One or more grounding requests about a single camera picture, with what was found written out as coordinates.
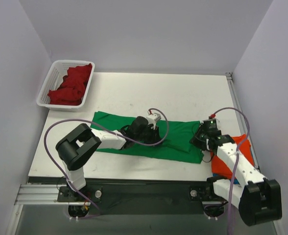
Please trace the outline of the green t shirt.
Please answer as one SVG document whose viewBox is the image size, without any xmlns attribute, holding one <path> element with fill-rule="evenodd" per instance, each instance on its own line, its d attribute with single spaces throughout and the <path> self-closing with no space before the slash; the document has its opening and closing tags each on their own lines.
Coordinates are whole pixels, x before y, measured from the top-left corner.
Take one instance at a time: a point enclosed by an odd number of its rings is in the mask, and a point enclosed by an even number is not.
<svg viewBox="0 0 288 235">
<path fill-rule="evenodd" d="M 93 122 L 114 131 L 131 124 L 134 117 L 118 116 L 102 111 L 94 113 Z M 180 161 L 199 164 L 203 153 L 200 149 L 190 144 L 193 137 L 192 130 L 196 130 L 200 121 L 169 121 L 169 132 L 164 142 L 159 146 L 142 146 L 139 144 L 125 150 L 101 149 L 100 152 L 143 156 L 162 160 Z"/>
</svg>

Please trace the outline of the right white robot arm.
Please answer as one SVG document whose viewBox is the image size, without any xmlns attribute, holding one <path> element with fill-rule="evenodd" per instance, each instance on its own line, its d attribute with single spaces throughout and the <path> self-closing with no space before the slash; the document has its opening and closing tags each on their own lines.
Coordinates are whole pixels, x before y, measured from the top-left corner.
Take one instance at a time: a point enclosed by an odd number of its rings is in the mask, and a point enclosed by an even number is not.
<svg viewBox="0 0 288 235">
<path fill-rule="evenodd" d="M 213 152 L 234 173 L 239 185 L 229 179 L 209 178 L 204 188 L 210 200 L 222 197 L 239 211 L 247 226 L 282 218 L 281 187 L 261 174 L 242 154 L 229 135 L 223 135 L 216 119 L 201 122 L 190 143 L 202 151 Z"/>
</svg>

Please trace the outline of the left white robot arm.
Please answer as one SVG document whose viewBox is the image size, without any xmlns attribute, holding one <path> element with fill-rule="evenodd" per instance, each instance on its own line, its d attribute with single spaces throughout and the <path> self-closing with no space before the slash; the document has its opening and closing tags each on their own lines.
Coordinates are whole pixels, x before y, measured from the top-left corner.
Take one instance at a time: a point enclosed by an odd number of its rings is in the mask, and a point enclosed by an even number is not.
<svg viewBox="0 0 288 235">
<path fill-rule="evenodd" d="M 144 144 L 160 144 L 157 126 L 160 119 L 161 116 L 157 113 L 147 117 L 138 116 L 130 125 L 111 132 L 92 129 L 83 123 L 62 138 L 55 148 L 68 177 L 70 198 L 79 202 L 86 197 L 83 166 L 97 149 L 126 150 L 135 145 L 131 140 Z"/>
</svg>

